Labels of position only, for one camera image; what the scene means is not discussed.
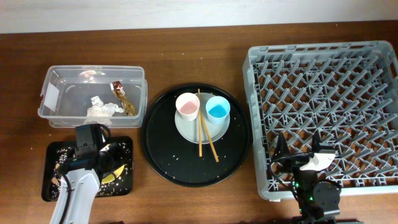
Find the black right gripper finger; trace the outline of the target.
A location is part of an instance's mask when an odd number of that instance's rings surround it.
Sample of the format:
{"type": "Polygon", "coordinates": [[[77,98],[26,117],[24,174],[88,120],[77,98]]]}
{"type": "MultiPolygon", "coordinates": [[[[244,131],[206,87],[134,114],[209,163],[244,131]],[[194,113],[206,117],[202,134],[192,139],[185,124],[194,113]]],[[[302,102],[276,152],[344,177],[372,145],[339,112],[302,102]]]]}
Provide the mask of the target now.
{"type": "Polygon", "coordinates": [[[287,141],[284,137],[283,133],[279,133],[278,138],[277,138],[277,145],[274,151],[274,157],[285,157],[289,156],[290,151],[289,147],[287,145],[287,141]]]}
{"type": "Polygon", "coordinates": [[[312,136],[312,152],[313,153],[334,153],[335,149],[329,144],[321,142],[319,130],[316,130],[312,136]]]}

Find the yellow bowl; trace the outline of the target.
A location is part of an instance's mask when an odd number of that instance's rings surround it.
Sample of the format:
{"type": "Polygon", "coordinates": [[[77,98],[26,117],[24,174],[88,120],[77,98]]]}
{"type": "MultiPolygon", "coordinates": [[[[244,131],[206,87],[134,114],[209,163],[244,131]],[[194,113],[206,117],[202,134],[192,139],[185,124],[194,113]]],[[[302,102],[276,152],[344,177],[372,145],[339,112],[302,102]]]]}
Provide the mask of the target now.
{"type": "Polygon", "coordinates": [[[125,167],[125,165],[122,165],[121,167],[117,168],[116,170],[106,174],[103,177],[101,183],[102,184],[107,184],[107,183],[110,183],[110,182],[116,180],[122,174],[122,172],[124,170],[124,167],[125,167]]]}

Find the white tissue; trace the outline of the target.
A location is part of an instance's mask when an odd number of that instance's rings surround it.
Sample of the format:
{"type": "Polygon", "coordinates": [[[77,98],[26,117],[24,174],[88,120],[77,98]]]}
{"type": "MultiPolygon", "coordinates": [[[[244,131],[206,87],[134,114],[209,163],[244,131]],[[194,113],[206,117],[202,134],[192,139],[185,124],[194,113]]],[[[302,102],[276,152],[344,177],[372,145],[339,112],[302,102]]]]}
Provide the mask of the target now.
{"type": "Polygon", "coordinates": [[[92,106],[87,109],[87,118],[83,124],[100,123],[110,126],[112,124],[110,117],[113,114],[125,113],[125,110],[115,103],[104,104],[99,96],[92,97],[91,104],[92,106]]]}

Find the gold snack wrapper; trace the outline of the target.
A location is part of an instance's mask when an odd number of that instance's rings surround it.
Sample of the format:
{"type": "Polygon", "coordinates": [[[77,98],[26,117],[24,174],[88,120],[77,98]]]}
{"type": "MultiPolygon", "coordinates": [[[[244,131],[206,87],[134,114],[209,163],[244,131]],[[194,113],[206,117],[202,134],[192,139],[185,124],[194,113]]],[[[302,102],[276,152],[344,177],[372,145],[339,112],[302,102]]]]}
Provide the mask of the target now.
{"type": "Polygon", "coordinates": [[[114,93],[115,97],[118,98],[126,112],[127,116],[136,116],[137,111],[132,103],[129,102],[124,87],[120,81],[115,81],[110,84],[111,91],[114,93]]]}

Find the blue cup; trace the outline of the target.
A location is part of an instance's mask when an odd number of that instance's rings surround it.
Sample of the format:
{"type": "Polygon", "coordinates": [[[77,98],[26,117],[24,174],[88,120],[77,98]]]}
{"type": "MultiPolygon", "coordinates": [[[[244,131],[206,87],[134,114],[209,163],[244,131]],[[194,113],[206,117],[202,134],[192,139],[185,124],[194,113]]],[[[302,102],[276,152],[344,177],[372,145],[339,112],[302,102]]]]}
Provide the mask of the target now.
{"type": "Polygon", "coordinates": [[[226,98],[213,96],[206,102],[205,109],[210,123],[221,124],[229,115],[231,106],[226,98]]]}

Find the pink cup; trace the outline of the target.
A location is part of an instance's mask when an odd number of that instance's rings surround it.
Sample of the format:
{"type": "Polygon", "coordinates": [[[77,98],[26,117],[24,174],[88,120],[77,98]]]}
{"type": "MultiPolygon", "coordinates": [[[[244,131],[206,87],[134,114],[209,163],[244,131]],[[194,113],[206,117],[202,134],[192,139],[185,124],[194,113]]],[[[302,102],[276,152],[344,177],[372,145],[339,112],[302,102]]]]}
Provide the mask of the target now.
{"type": "Polygon", "coordinates": [[[175,107],[184,120],[193,121],[198,116],[200,99],[194,93],[183,93],[177,98],[175,107]]]}

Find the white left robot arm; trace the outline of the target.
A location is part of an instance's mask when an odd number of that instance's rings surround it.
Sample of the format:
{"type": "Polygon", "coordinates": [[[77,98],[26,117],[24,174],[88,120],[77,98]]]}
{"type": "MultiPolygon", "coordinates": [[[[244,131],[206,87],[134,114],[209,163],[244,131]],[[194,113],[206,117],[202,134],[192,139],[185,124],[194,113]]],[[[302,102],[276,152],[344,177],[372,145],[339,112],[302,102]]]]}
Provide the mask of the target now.
{"type": "Polygon", "coordinates": [[[56,169],[60,193],[51,223],[88,223],[101,182],[123,164],[123,150],[110,143],[111,132],[104,124],[75,128],[76,147],[56,169]]]}

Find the clear plastic waste bin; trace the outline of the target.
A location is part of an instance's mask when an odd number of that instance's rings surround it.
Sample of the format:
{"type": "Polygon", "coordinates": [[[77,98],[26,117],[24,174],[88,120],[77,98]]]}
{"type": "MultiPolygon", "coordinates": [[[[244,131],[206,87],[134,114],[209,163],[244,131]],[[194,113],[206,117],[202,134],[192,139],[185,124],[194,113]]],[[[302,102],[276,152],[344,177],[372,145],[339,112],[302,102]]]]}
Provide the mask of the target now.
{"type": "Polygon", "coordinates": [[[147,82],[144,69],[137,66],[57,65],[49,68],[40,96],[38,115],[49,120],[54,128],[74,128],[90,123],[110,128],[139,128],[147,108],[147,82]],[[123,107],[111,90],[111,84],[116,81],[123,86],[137,114],[88,114],[88,110],[98,111],[110,103],[123,107]]]}

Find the grey plastic dishwasher rack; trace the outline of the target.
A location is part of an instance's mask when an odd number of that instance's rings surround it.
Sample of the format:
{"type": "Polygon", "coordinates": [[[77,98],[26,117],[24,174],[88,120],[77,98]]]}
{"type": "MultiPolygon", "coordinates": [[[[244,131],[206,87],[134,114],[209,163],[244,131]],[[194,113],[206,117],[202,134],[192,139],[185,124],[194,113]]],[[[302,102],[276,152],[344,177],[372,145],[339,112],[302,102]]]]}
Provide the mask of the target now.
{"type": "Polygon", "coordinates": [[[319,130],[336,159],[321,176],[343,195],[397,192],[397,55],[384,40],[251,47],[243,64],[257,191],[292,194],[270,173],[279,133],[308,152],[319,130]]]}

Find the wooden chopstick right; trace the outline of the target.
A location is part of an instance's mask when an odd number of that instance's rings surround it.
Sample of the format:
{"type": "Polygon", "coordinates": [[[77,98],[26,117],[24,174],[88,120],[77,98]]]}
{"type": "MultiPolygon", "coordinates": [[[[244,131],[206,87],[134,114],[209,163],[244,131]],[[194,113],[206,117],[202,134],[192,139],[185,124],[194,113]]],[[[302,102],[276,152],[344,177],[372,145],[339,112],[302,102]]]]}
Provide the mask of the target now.
{"type": "Polygon", "coordinates": [[[218,163],[218,162],[219,162],[218,155],[217,155],[217,153],[216,153],[216,149],[215,149],[215,147],[214,147],[214,145],[213,145],[213,141],[212,141],[211,136],[210,136],[210,133],[209,133],[207,127],[206,127],[206,122],[205,122],[205,120],[204,120],[204,117],[203,117],[201,111],[199,112],[199,117],[200,117],[201,124],[202,124],[202,126],[203,126],[203,128],[204,128],[204,130],[205,130],[205,133],[206,133],[206,135],[207,135],[207,137],[208,137],[208,141],[209,141],[211,150],[212,150],[212,152],[213,152],[215,161],[218,163]]]}

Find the wooden chopstick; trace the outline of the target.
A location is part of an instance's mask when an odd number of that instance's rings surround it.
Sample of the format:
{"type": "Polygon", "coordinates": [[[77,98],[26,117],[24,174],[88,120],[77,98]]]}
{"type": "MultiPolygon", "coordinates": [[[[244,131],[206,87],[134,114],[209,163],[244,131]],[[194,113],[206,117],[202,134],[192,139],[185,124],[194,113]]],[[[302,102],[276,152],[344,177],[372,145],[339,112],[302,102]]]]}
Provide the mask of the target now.
{"type": "Polygon", "coordinates": [[[203,126],[203,128],[204,128],[204,130],[205,130],[205,133],[206,133],[206,135],[207,135],[207,137],[208,137],[208,141],[209,141],[211,150],[212,150],[212,152],[213,152],[215,161],[218,163],[218,162],[219,162],[218,155],[217,155],[217,153],[216,153],[216,149],[215,149],[215,147],[214,147],[214,145],[213,145],[213,141],[212,141],[211,136],[210,136],[210,133],[209,133],[207,127],[206,127],[206,122],[205,122],[205,120],[204,120],[204,117],[203,117],[201,111],[199,112],[199,117],[200,117],[201,124],[202,124],[202,126],[203,126]]]}
{"type": "MultiPolygon", "coordinates": [[[[200,89],[198,88],[198,94],[197,97],[200,101],[200,89]]],[[[199,137],[199,142],[198,142],[198,148],[199,148],[199,157],[203,156],[202,153],[202,126],[201,126],[201,103],[199,104],[199,109],[198,109],[198,137],[199,137]]]]}

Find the black round serving tray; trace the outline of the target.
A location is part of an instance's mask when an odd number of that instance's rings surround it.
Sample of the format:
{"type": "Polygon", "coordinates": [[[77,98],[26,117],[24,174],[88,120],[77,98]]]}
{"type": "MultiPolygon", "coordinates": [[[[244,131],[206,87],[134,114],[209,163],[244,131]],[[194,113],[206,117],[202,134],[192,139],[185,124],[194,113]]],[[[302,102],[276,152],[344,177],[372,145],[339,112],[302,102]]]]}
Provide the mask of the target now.
{"type": "Polygon", "coordinates": [[[251,126],[242,106],[227,91],[216,86],[192,83],[163,91],[149,107],[141,128],[144,155],[163,178],[187,187],[204,187],[228,178],[244,162],[252,143],[251,126]],[[182,93],[211,93],[225,97],[231,105],[226,133],[213,144],[199,146],[177,130],[175,102],[182,93]]]}

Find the light grey plate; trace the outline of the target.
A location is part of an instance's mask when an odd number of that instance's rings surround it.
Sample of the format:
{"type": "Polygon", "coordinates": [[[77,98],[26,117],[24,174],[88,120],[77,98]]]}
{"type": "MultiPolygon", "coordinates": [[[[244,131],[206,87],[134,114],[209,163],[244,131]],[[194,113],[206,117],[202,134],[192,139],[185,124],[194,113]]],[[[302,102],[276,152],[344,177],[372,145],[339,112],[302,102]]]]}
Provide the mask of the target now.
{"type": "MultiPolygon", "coordinates": [[[[210,133],[211,139],[213,142],[221,139],[224,134],[227,132],[229,128],[230,116],[227,115],[226,119],[221,124],[212,124],[209,122],[206,113],[206,102],[215,95],[211,93],[200,92],[200,103],[201,103],[201,113],[204,117],[206,122],[206,127],[210,133]]],[[[180,114],[178,113],[177,109],[175,112],[175,125],[177,127],[178,132],[187,140],[192,143],[198,144],[199,137],[198,137],[198,116],[193,121],[184,120],[180,114]]],[[[202,126],[202,144],[208,144],[208,137],[205,133],[205,130],[202,126]]]]}

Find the wooden chopstick left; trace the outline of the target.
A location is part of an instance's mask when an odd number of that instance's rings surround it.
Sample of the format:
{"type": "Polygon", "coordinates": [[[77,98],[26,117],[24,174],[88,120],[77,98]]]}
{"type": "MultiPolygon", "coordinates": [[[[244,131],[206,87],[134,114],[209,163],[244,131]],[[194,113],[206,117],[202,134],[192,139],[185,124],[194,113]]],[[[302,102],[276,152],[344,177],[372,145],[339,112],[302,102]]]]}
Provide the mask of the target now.
{"type": "MultiPolygon", "coordinates": [[[[198,88],[198,94],[197,97],[200,101],[200,89],[198,88]]],[[[201,126],[201,103],[199,104],[199,109],[198,109],[198,137],[199,137],[199,142],[198,142],[198,148],[199,148],[199,157],[203,156],[202,153],[202,126],[201,126]]]]}

